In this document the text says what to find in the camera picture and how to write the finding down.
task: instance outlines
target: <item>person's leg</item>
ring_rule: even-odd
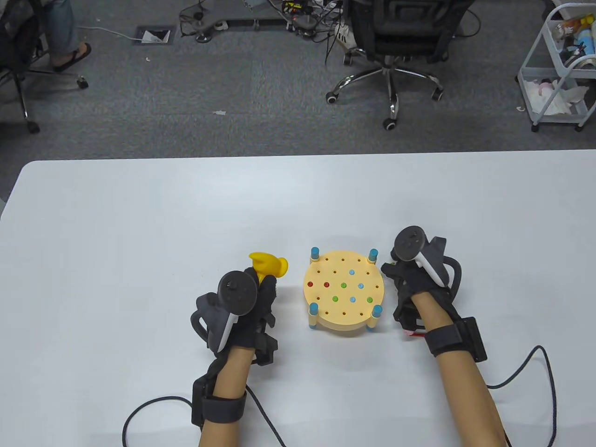
[[[82,57],[88,50],[85,43],[79,42],[75,15],[70,0],[54,0],[48,5],[47,40],[52,65],[59,67]]]

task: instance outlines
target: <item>foot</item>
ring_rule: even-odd
[[[87,51],[87,44],[84,42],[81,42],[79,44],[79,47],[77,48],[76,57],[74,59],[75,60],[80,59],[83,56],[83,54],[85,54],[86,51]],[[72,53],[52,55],[51,56],[52,66],[54,68],[59,68],[60,66],[70,62],[70,60],[72,58],[73,58]]]

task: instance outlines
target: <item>sandal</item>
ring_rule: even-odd
[[[77,57],[77,55],[79,53],[79,50],[76,49],[76,50],[73,51],[73,56],[72,56],[72,59],[70,61],[68,61],[66,64],[59,65],[58,67],[52,67],[53,70],[56,73],[62,73],[66,69],[71,68],[77,62],[82,61],[83,59],[85,59],[89,54],[91,54],[91,45],[85,42],[85,47],[86,47],[85,52],[81,53],[81,55],[79,57]]]

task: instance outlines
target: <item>yellow duck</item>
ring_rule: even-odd
[[[269,253],[251,253],[253,268],[259,277],[259,284],[267,275],[281,278],[288,271],[288,262],[283,257],[275,257]]]

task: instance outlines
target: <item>chair base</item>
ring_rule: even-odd
[[[46,56],[48,51],[44,49],[41,40],[38,40],[37,45],[35,47],[35,53],[33,58],[31,59],[31,64],[37,62],[42,57]],[[31,75],[50,75],[50,76],[68,76],[68,77],[76,77],[76,83],[81,90],[84,90],[89,87],[89,83],[87,80],[80,74],[76,73],[56,73],[50,70],[38,70],[38,69],[28,69],[25,73],[16,73],[12,71],[8,71],[0,76],[0,85],[3,85],[4,82],[10,81],[10,78],[14,80],[15,86],[17,87],[18,99],[21,104],[21,111],[23,112],[23,119],[27,124],[27,130],[30,134],[38,134],[39,133],[39,125],[30,119],[29,112],[27,112],[27,104],[25,103],[25,96],[23,94],[23,81],[27,74]]]
[[[344,65],[351,65],[352,64],[352,57],[353,56],[366,56],[364,50],[360,48],[351,48],[346,51],[343,57]],[[397,57],[394,56],[385,56],[383,63],[379,64],[380,66],[374,69],[364,70],[363,72],[357,74],[351,74],[350,76],[346,76],[340,82],[337,83],[335,88],[327,93],[325,99],[329,104],[333,104],[337,101],[337,97],[341,90],[361,79],[365,79],[369,76],[381,74],[385,77],[385,81],[387,82],[387,90],[389,92],[389,118],[387,118],[383,122],[383,127],[390,131],[395,128],[395,125],[398,121],[398,111],[399,111],[399,96],[397,89],[395,88],[395,83],[393,81],[393,73],[403,73],[408,76],[419,77],[422,79],[428,79],[429,81],[435,84],[435,89],[432,95],[433,101],[439,101],[443,96],[443,86],[439,81],[439,78],[433,76],[430,73],[419,72],[418,70],[410,70],[403,67],[399,67],[396,65]]]
[[[89,83],[87,80],[80,74],[75,73],[56,73],[51,72],[49,70],[37,70],[37,69],[29,69],[25,72],[25,74],[32,74],[32,75],[50,75],[50,76],[69,76],[69,77],[76,77],[76,83],[81,90],[84,90],[89,87]],[[17,87],[17,93],[19,102],[21,104],[21,111],[23,112],[23,118],[27,124],[27,130],[30,134],[38,134],[40,129],[39,125],[29,118],[29,112],[27,111],[27,104],[25,103],[25,96],[23,94],[23,79],[24,75],[12,73],[15,86]]]

